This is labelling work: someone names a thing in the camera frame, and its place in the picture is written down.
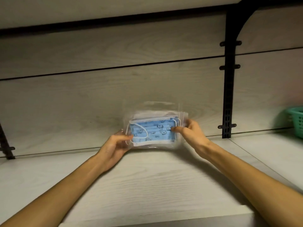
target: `green basket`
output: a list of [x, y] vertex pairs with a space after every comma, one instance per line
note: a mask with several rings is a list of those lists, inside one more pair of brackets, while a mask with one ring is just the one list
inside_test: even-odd
[[292, 116], [296, 136], [303, 138], [303, 107], [292, 107], [287, 112]]

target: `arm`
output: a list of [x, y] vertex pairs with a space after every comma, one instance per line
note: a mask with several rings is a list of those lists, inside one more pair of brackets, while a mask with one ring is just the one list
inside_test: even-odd
[[196, 153], [212, 163], [248, 198], [272, 226], [299, 227], [303, 224], [303, 196], [269, 177], [208, 140], [197, 122], [175, 127]]
[[86, 189], [112, 168], [128, 151], [124, 141], [132, 136], [112, 135], [99, 152], [74, 172], [36, 198], [0, 227], [55, 227]]

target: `hand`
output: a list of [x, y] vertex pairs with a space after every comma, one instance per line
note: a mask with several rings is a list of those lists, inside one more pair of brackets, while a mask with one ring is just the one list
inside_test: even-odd
[[95, 155], [102, 164], [101, 172], [112, 168], [123, 155], [130, 149], [125, 141], [131, 140], [133, 136], [123, 135], [118, 132], [108, 138], [98, 153]]
[[211, 144], [211, 141], [204, 135], [196, 121], [188, 119], [187, 124], [187, 127], [176, 126], [172, 127], [171, 130], [180, 133], [200, 157], [207, 159], [209, 154], [208, 147]]

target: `person's right arm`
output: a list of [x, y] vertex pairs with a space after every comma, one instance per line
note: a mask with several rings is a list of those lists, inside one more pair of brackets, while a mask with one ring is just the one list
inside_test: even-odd
[[211, 142], [193, 120], [172, 131], [182, 134], [200, 157], [228, 177], [270, 225], [303, 226], [303, 195]]

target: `face mask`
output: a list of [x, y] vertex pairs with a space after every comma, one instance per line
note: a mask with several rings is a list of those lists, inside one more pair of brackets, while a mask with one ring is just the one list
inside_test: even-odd
[[127, 126], [134, 135], [132, 142], [134, 146], [143, 146], [156, 143], [174, 143], [176, 134], [171, 128], [178, 126], [179, 118], [162, 117], [153, 119], [131, 120]]

